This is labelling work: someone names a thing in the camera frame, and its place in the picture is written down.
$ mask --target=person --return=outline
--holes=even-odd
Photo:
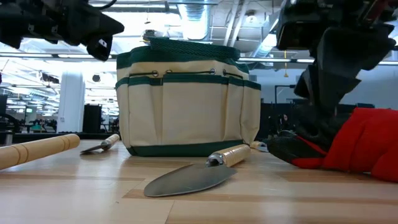
[[[281,118],[279,118],[279,128],[280,130],[290,130],[290,123],[286,114],[283,114]]]

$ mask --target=trowel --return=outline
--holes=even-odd
[[[214,187],[236,173],[231,166],[250,155],[250,146],[241,144],[212,153],[205,164],[192,164],[169,172],[149,183],[147,197],[181,195]]]
[[[260,141],[254,141],[250,144],[250,148],[257,149],[261,152],[268,152],[267,144]]]
[[[91,152],[97,149],[102,149],[104,151],[107,151],[112,148],[112,146],[120,140],[120,137],[118,134],[112,134],[109,138],[105,139],[104,141],[101,142],[99,146],[94,146],[89,149],[83,150],[80,153],[87,153]]]

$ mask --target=garden tool bag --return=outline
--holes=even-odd
[[[119,125],[133,156],[209,156],[256,137],[261,86],[240,52],[154,38],[118,55]]]

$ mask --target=black cable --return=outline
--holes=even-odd
[[[107,8],[113,6],[113,4],[116,3],[116,1],[118,1],[118,0],[112,0],[111,2],[107,3],[106,5],[101,6],[101,7],[96,7],[96,8],[99,9],[99,10],[107,9]]]

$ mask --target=metal grommet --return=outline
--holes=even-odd
[[[152,75],[153,75],[154,77],[158,77],[158,76],[159,76],[159,73],[157,72],[157,70],[153,70],[153,71],[152,71]]]

